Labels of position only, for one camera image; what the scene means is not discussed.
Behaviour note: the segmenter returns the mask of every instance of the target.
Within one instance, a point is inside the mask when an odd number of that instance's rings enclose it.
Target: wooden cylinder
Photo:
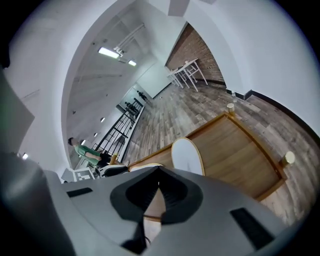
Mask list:
[[[291,151],[285,153],[284,157],[280,160],[280,165],[282,168],[286,167],[287,165],[292,165],[295,162],[295,154]]]
[[[112,165],[115,164],[116,159],[117,159],[117,156],[118,156],[118,153],[115,153],[115,154],[111,157],[111,160],[110,160],[110,163],[109,163],[110,166],[112,166]]]
[[[226,107],[228,108],[229,114],[232,115],[233,117],[236,117],[235,104],[229,103],[228,105],[226,105]]]

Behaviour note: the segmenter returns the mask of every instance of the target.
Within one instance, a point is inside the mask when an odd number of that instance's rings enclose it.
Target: baseboard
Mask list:
[[[205,80],[202,79],[202,78],[199,78],[199,79],[197,78],[196,80],[197,80],[197,81],[202,81],[202,82],[205,81]],[[222,81],[211,80],[211,79],[206,79],[206,81],[207,81],[208,83],[213,83],[213,84],[218,84],[218,85],[226,86],[226,83],[225,83],[225,82],[222,82]]]
[[[226,93],[232,95],[232,91],[230,89],[226,89]],[[252,90],[248,91],[246,94],[241,94],[236,92],[235,96],[241,100],[246,101],[252,95],[252,93],[253,93]]]
[[[161,91],[159,91],[154,97],[152,97],[152,99],[154,99],[155,97],[157,97],[164,89],[166,89],[169,85],[171,85],[172,82],[170,82],[168,85],[166,85]]]
[[[272,98],[269,98],[259,92],[256,92],[253,90],[252,95],[260,98],[261,100],[264,100],[265,102],[268,102],[269,104],[273,105],[274,107],[276,107],[277,109],[279,109],[283,113],[285,113],[287,116],[289,116],[293,121],[295,121],[301,128],[303,128],[309,134],[309,136],[313,139],[313,141],[316,143],[316,145],[320,148],[320,137],[299,116],[297,116],[295,113],[293,113],[290,109],[281,105],[279,102],[277,102],[277,101],[273,100]]]

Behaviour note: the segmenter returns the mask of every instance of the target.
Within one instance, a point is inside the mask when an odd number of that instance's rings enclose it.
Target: person's arm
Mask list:
[[[91,154],[90,152],[86,152],[86,153],[85,153],[85,156],[86,156],[87,158],[95,158],[95,159],[97,159],[98,161],[101,160],[101,157],[100,157],[100,156]]]

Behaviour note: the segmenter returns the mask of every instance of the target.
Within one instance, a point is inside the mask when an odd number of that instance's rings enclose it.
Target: black slot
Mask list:
[[[232,210],[230,214],[257,250],[274,239],[245,208]]]
[[[85,187],[85,188],[80,188],[80,189],[68,191],[67,194],[70,198],[74,198],[74,197],[81,196],[81,195],[84,195],[84,194],[87,194],[90,192],[92,192],[92,189],[89,187]]]

